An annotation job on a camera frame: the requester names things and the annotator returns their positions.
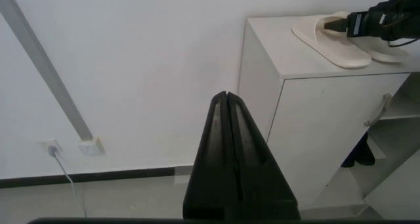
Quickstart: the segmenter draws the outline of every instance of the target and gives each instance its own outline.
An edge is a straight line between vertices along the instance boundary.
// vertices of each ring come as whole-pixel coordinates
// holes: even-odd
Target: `electrical outlet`
[[[49,146],[55,146],[57,148],[57,152],[62,152],[63,149],[60,147],[58,142],[55,139],[46,139],[42,141],[36,141],[36,144],[42,148],[42,150],[48,153]]]
[[[81,153],[89,156],[102,155],[105,153],[104,147],[98,137],[95,137],[92,141],[81,141],[79,143],[79,149]]]

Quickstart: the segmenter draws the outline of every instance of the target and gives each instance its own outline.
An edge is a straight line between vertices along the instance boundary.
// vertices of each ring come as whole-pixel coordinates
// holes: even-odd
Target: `white slipper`
[[[348,40],[380,62],[403,62],[409,55],[398,47],[389,47],[388,43],[379,37],[351,37]]]
[[[330,62],[342,68],[362,68],[372,58],[347,40],[346,33],[324,29],[324,23],[346,18],[347,12],[305,16],[292,27],[292,32]]]

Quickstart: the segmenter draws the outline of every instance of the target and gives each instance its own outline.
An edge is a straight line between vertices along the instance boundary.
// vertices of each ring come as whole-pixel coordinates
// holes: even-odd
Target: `white power cord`
[[[73,180],[72,180],[72,178],[70,178],[70,176],[68,176],[66,170],[63,168],[63,165],[61,164],[60,160],[57,158],[57,156],[55,154],[56,152],[57,152],[57,148],[55,146],[48,146],[48,153],[50,154],[50,156],[52,156],[53,158],[55,158],[55,160],[58,162],[58,165],[60,165],[61,170],[64,172],[64,175],[70,181],[70,184],[72,185],[73,196],[76,199],[77,203],[79,204],[79,207],[83,211],[83,217],[86,217],[86,209],[85,209],[85,207],[83,207],[83,204],[80,202],[79,198],[76,195],[76,191],[74,189]]]

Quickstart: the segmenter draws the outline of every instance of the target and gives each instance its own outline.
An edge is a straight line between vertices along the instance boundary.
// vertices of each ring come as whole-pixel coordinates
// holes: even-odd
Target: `gray tile floor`
[[[88,217],[180,218],[189,175],[76,183]],[[323,210],[322,215],[332,210]],[[303,215],[317,219],[316,212]],[[0,189],[0,222],[27,223],[38,217],[83,217],[70,184]],[[359,219],[381,218],[367,209]]]

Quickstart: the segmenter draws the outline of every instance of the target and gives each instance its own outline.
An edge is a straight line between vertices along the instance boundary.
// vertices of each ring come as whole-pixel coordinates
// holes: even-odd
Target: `black shoe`
[[[365,166],[373,166],[375,164],[375,157],[368,145],[368,136],[366,136],[360,140],[359,144],[357,144],[357,151],[354,155],[354,159],[361,165]]]
[[[350,155],[347,156],[346,160],[341,164],[342,168],[351,168],[354,166],[354,156],[350,153]]]
[[[359,154],[360,147],[363,146],[363,144],[366,143],[367,140],[368,134],[365,133],[363,137],[359,140],[357,145],[350,152],[350,154],[347,156],[346,160],[344,160],[344,162],[341,164],[342,168],[351,168],[352,166],[354,166],[354,161],[356,159],[356,156]]]

